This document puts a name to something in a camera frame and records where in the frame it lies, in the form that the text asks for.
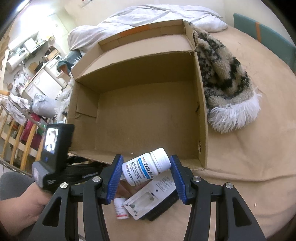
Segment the orange stripe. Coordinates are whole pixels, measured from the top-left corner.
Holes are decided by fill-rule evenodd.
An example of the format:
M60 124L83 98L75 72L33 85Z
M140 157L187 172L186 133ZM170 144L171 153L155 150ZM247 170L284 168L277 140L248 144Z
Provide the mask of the orange stripe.
M256 26L256 32L257 32L257 40L261 43L260 23L256 22L255 26Z
M149 25L143 25L143 26L139 26L139 27L135 27L135 28L125 30L125 31L121 32L119 35L120 35L120 37L125 37L125 36L128 36L128 35L135 34L135 33L138 33L138 32L143 32L143 31L146 31L146 30L149 30L149 29L150 29Z

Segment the small white bottle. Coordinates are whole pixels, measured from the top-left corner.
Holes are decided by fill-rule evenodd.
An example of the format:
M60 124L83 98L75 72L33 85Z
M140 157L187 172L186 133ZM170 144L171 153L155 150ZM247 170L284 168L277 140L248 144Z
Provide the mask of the small white bottle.
M122 164L123 175L131 186L153 179L170 168L170 160L163 148L158 148L150 154L145 153Z
M123 203L126 201L124 197L114 198L114 206L117 219L129 218L128 211L124 208Z

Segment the teal panel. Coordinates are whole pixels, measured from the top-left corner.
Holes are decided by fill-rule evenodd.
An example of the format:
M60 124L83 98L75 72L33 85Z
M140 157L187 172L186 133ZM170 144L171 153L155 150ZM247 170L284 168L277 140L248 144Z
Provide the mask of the teal panel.
M237 13L233 14L233 20L235 28L257 39L255 20Z
M295 71L296 47L271 28L260 24L261 43Z

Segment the blue rubber tip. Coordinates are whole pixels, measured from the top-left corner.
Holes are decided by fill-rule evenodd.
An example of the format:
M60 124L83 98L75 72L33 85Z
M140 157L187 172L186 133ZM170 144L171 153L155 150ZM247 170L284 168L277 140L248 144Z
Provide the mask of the blue rubber tip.
M114 171L112 173L112 176L108 182L108 191L107 191L106 200L109 204L114 199L117 191L117 187L118 187L121 173L122 173L122 164L123 164L123 156L120 155L120 158L118 159L115 165Z
M170 171L172 173L172 176L173 176L173 179L175 182L175 186L177 189L179 199L181 199L183 201L183 203L186 204L187 197L186 197L186 191L185 191L185 183L183 181L183 178L181 176L181 173L178 169L178 166L177 166L173 156L170 157L170 163L172 165L172 167L170 168Z

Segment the beige bed sheet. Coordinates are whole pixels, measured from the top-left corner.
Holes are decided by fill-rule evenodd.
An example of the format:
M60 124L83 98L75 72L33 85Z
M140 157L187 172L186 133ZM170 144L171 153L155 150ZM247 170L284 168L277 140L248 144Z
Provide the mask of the beige bed sheet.
M247 34L229 27L212 35L238 58L258 87L261 111L255 122L229 134L209 127L208 168L194 173L210 183L232 182L268 237L296 214L296 77L288 65ZM113 203L103 207L111 241L183 240L190 209L179 200L149 222L117 220ZM212 211L209 240L214 240L215 232Z

